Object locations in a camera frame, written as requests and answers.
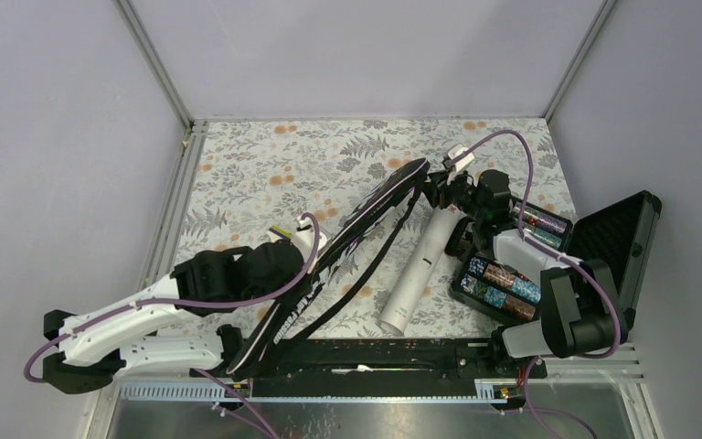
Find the white shuttlecock tube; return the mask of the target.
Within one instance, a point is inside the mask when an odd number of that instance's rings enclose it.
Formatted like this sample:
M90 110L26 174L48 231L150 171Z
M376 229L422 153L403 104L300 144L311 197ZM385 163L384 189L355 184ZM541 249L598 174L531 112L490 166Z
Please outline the white shuttlecock tube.
M404 335L454 228L464 217L454 205L433 211L378 317L378 326L385 332Z

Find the black racket bag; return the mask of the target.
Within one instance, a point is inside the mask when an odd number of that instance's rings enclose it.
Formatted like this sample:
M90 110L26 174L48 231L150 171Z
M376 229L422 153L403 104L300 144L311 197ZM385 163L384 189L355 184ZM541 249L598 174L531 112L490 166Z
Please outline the black racket bag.
M329 284L339 266L351 256L371 232L393 212L397 222L376 258L347 298L356 294L381 264L388 249L401 231L424 189L430 163L425 158L408 162L387 180L377 185L354 209L342 229L323 249L314 269L287 293L276 298L265 317L229 361L225 373L233 379L255 377L261 369L273 367L284 347L282 340L300 315Z

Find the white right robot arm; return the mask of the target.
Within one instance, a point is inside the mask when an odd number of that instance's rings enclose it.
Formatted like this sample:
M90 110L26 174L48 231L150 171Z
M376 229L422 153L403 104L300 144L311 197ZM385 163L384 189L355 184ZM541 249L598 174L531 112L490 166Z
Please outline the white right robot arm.
M487 353L489 368L509 377L524 358L608 358L628 336L609 266L569 256L527 228L527 204L511 194L507 174L434 172L428 200L437 210L456 208L473 228L476 250L486 254L480 281L534 307L532 317L504 327Z

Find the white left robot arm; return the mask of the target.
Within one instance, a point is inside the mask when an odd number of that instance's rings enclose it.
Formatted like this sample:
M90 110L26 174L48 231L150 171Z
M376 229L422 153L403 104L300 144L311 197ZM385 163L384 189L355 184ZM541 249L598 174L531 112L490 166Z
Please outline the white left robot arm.
M203 251L142 291L83 315L44 315L44 336L57 352L41 361L39 381L82 394L128 375L217 368L244 370L245 348L210 333L159 337L163 327L285 299L306 284L327 238L304 230L256 248Z

